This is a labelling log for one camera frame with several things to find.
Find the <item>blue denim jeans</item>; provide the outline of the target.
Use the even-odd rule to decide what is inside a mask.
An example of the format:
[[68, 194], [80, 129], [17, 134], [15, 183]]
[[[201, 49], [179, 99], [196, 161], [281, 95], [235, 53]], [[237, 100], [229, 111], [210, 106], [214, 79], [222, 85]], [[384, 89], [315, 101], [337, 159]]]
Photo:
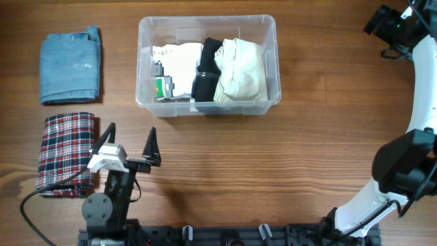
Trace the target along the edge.
[[87, 103], [100, 95], [99, 28], [75, 33], [50, 33], [40, 49], [42, 105]]

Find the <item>red plaid shirt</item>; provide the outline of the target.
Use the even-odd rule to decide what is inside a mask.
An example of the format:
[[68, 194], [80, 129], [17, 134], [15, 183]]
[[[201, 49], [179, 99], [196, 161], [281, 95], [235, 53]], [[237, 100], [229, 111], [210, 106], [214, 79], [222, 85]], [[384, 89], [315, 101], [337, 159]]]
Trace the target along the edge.
[[85, 170], [94, 144], [95, 116], [88, 112], [48, 117], [39, 154], [35, 188], [42, 189]]

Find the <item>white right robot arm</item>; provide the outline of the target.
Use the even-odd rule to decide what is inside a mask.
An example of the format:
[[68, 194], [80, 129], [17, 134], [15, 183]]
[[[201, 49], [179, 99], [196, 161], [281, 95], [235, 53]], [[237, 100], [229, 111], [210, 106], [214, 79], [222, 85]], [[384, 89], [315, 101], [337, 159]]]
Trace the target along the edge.
[[388, 44], [381, 57], [414, 64], [412, 115], [407, 131], [376, 152], [369, 182], [322, 218], [315, 231], [321, 245], [368, 243], [389, 213], [403, 217], [436, 195], [436, 2], [409, 1], [404, 12], [381, 5], [363, 30]]

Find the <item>cream cloth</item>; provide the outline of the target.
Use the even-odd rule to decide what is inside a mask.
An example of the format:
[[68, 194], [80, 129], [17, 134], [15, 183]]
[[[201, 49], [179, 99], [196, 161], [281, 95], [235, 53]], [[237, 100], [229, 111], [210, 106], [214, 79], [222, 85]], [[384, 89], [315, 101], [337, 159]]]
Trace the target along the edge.
[[266, 72], [260, 45], [234, 38], [223, 40], [214, 53], [221, 72], [213, 101], [264, 101], [268, 99]]

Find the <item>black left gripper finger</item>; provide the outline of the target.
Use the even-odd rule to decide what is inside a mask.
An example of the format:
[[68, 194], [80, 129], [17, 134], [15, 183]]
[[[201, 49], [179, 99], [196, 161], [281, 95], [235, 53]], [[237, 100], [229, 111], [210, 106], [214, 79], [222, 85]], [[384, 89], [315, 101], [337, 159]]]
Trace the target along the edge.
[[104, 143], [115, 143], [115, 132], [116, 132], [116, 124], [114, 122], [110, 123], [107, 127], [106, 131], [100, 136], [99, 140], [94, 143], [91, 147], [91, 152], [98, 152], [99, 149], [103, 146]]
[[161, 166], [161, 156], [157, 142], [156, 128], [152, 127], [149, 135], [147, 137], [147, 141], [145, 143], [145, 147], [142, 152], [142, 157], [152, 166], [160, 167]]

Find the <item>white printed t-shirt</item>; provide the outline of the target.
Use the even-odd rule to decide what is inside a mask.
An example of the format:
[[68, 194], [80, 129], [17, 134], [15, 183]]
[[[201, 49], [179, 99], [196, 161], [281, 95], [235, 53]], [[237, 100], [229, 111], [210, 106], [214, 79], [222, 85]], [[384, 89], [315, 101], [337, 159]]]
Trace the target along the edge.
[[153, 46], [153, 75], [156, 99], [179, 99], [192, 96], [193, 82], [197, 76], [202, 43]]

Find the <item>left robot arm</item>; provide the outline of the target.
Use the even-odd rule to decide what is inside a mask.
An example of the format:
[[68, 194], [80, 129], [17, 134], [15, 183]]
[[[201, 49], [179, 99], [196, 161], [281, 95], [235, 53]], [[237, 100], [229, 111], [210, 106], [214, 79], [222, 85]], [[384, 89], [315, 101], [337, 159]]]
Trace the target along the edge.
[[86, 229], [79, 232], [79, 245], [151, 245], [138, 219], [128, 219], [137, 173], [148, 174], [151, 167], [161, 165], [156, 129], [147, 137], [141, 159], [129, 159], [123, 146], [115, 143], [115, 123], [111, 123], [91, 147], [87, 168], [91, 173], [107, 170], [102, 193], [89, 195], [82, 205]]

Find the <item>black garment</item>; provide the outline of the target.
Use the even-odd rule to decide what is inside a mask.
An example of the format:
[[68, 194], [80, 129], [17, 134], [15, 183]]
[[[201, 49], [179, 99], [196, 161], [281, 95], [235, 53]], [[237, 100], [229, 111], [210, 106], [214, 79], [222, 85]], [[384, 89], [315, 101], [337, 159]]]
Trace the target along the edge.
[[205, 39], [192, 86], [191, 96], [195, 99], [195, 102], [211, 102], [214, 100], [216, 86], [221, 75], [221, 71], [214, 60], [214, 54], [222, 44], [220, 40]]

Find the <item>clear plastic storage bin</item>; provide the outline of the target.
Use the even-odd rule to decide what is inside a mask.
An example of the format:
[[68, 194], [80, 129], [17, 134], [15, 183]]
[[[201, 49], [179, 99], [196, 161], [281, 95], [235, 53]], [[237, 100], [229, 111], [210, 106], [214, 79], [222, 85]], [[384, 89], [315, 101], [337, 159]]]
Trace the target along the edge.
[[150, 16], [140, 21], [135, 100], [154, 116], [262, 115], [280, 99], [272, 16]]

